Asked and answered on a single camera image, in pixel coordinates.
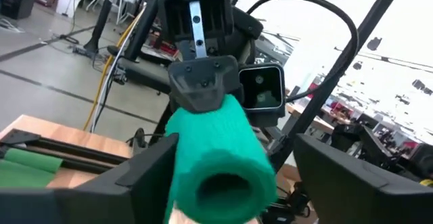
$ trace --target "green foam block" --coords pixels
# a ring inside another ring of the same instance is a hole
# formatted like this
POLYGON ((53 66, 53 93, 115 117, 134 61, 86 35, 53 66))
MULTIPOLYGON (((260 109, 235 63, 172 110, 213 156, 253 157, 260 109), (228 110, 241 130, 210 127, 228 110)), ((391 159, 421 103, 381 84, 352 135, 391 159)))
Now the green foam block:
POLYGON ((275 201, 275 172, 232 95, 214 112, 178 109, 171 133, 179 142, 166 223, 173 205, 198 223, 242 224, 275 201))
POLYGON ((0 160, 0 187, 45 187, 62 159, 19 149, 8 149, 0 160))

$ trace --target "concrete floor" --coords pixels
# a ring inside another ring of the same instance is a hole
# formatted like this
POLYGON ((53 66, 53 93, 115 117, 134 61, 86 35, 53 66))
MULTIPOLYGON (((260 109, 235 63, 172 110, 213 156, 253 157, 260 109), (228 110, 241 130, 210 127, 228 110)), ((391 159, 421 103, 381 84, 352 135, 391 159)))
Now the concrete floor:
MULTIPOLYGON (((79 9, 74 31, 93 26, 96 19, 97 14, 79 9)), ((72 23, 72 19, 35 4, 31 17, 18 22, 25 33, 0 29, 0 129, 21 114, 82 129, 101 73, 92 69, 89 58, 71 54, 65 41, 35 47, 53 35, 70 32, 72 23), (27 47, 24 53, 17 51, 27 47)), ((117 42, 120 35, 115 28, 123 30, 107 23, 99 47, 117 42)), ((73 37, 82 45, 92 31, 73 37)), ((107 102, 112 108, 103 111, 95 132, 123 141, 139 127, 152 133, 167 102, 166 95, 157 96, 153 89, 113 83, 107 102)))

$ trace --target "camera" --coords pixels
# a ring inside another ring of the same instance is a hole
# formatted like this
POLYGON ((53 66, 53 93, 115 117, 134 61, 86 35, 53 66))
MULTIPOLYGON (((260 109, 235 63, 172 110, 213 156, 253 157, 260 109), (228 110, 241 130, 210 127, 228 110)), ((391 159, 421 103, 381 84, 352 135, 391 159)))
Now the camera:
POLYGON ((258 64, 242 67, 239 79, 244 87, 244 110, 272 111, 285 104, 283 69, 280 65, 258 64))

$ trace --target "desk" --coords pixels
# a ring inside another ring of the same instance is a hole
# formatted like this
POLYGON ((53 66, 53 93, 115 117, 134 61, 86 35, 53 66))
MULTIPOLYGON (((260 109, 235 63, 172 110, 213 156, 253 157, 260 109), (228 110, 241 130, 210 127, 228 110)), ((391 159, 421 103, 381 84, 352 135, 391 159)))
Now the desk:
MULTIPOLYGON (((284 125, 284 128, 282 130, 283 133, 287 133, 290 129, 292 129, 296 120, 299 118, 302 112, 304 112, 304 109, 305 108, 303 108, 302 106, 296 104, 286 105, 286 110, 291 114, 291 117, 287 121, 286 125, 284 125)), ((320 119, 317 116, 314 118, 314 121, 311 123, 311 126, 327 134, 332 134, 332 131, 334 130, 334 127, 332 125, 330 125, 329 123, 325 122, 324 120, 320 119)))
POLYGON ((342 118, 341 116, 338 116, 337 114, 335 114, 331 108, 323 108, 321 109, 321 111, 328 117, 330 117, 330 120, 332 121, 336 121, 338 124, 350 124, 350 120, 349 119, 345 119, 342 118))
MULTIPOLYGON (((38 134, 42 137, 71 143, 94 150, 100 150, 110 154, 117 154, 123 157, 131 157, 131 148, 122 141, 103 137, 93 133, 84 132, 80 129, 74 129, 54 122, 49 122, 39 118, 22 115, 13 123, 0 132, 0 139, 5 137, 12 129, 28 131, 38 134)), ((86 181, 92 180, 97 175, 76 171, 71 169, 60 169, 53 181, 47 187, 76 187, 86 181)), ((182 212, 174 210, 170 222, 179 224, 193 224, 187 219, 182 212)), ((251 221, 248 224, 258 224, 257 221, 251 221)))

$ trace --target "black pole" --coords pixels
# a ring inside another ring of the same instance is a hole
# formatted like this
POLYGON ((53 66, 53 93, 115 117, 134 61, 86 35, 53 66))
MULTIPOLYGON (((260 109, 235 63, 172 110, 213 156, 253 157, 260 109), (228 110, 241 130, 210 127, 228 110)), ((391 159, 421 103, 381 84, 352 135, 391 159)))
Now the black pole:
POLYGON ((124 57, 128 60, 135 60, 141 51, 147 36, 149 35, 150 28, 154 23, 156 14, 158 13, 158 0, 148 0, 146 8, 141 15, 137 24, 136 35, 131 39, 127 49, 124 52, 124 57))
MULTIPOLYGON (((370 11, 364 18, 364 21, 358 27, 359 33, 359 47, 364 46, 370 34, 373 32, 374 28, 385 14, 386 10, 390 7, 391 3, 394 0, 376 0, 370 11)), ((331 68, 330 72, 326 76, 325 79, 329 78, 330 74, 335 73, 340 69, 341 66, 344 65, 344 69, 346 70, 350 64, 345 64, 348 56, 348 52, 350 51, 350 43, 346 45, 342 54, 338 57, 336 63, 331 68)), ((334 88, 337 86, 338 80, 336 80, 333 84, 322 88, 322 90, 318 91, 314 94, 314 97, 311 99, 309 104, 304 109, 304 112, 299 116, 298 120, 295 122, 292 130, 286 135, 286 138, 283 140, 281 144, 281 148, 274 152, 269 156, 269 160, 271 161, 275 171, 278 171, 287 160, 289 155, 293 151, 294 140, 298 133, 305 133, 308 129, 314 117, 320 112, 322 105, 325 103, 326 99, 331 95, 334 88)))
POLYGON ((99 51, 99 39, 102 36, 102 32, 104 31, 104 27, 106 26, 108 15, 110 14, 112 3, 110 0, 105 0, 104 4, 102 4, 101 12, 99 13, 99 17, 96 21, 96 26, 93 29, 92 37, 89 42, 84 45, 84 49, 91 53, 98 53, 99 51))
POLYGON ((160 140, 159 135, 165 134, 165 126, 167 125, 168 120, 170 120, 170 117, 172 115, 173 115, 173 113, 171 112, 171 107, 170 107, 170 102, 169 102, 167 104, 167 107, 165 108, 164 112, 162 113, 158 124, 156 125, 155 131, 154 131, 155 135, 150 138, 149 146, 154 145, 155 143, 157 143, 160 140))

